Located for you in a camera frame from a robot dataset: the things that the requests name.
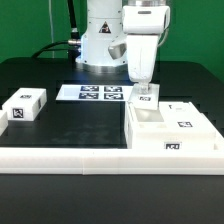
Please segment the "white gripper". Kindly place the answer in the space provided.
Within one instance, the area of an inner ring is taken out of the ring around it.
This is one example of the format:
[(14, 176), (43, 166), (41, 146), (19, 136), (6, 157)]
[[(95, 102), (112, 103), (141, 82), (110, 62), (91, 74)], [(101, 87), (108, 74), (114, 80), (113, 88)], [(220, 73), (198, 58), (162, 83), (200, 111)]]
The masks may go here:
[(149, 93), (158, 41), (157, 35), (128, 35), (126, 38), (129, 78), (139, 83), (140, 94)]

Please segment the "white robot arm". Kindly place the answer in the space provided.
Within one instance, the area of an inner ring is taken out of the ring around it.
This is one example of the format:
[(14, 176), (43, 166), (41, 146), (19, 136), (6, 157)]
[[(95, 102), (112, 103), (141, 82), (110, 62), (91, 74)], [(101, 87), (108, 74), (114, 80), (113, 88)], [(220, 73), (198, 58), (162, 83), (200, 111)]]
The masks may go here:
[(123, 8), (128, 74), (140, 94), (149, 93), (157, 48), (170, 23), (170, 7), (150, 1), (136, 1)]

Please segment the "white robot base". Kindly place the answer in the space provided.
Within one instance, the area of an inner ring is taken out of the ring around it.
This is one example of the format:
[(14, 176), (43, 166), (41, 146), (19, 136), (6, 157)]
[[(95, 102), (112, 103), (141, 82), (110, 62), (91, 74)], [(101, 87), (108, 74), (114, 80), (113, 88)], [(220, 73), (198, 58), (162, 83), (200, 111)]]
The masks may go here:
[(122, 32), (122, 0), (87, 0), (87, 29), (81, 37), (76, 66), (94, 73), (126, 69), (126, 55), (113, 59), (109, 45)]

